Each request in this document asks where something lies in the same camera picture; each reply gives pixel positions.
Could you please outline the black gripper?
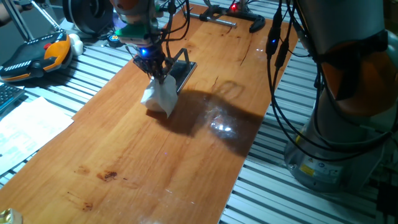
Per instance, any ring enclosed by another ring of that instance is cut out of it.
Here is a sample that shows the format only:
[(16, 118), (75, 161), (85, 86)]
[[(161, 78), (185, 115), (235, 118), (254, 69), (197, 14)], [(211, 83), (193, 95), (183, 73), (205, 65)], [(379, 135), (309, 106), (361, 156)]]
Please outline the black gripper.
[(146, 47), (138, 46), (135, 50), (133, 62), (139, 68), (147, 69), (148, 76), (162, 85), (174, 65), (174, 60), (165, 58), (162, 45), (159, 43)]

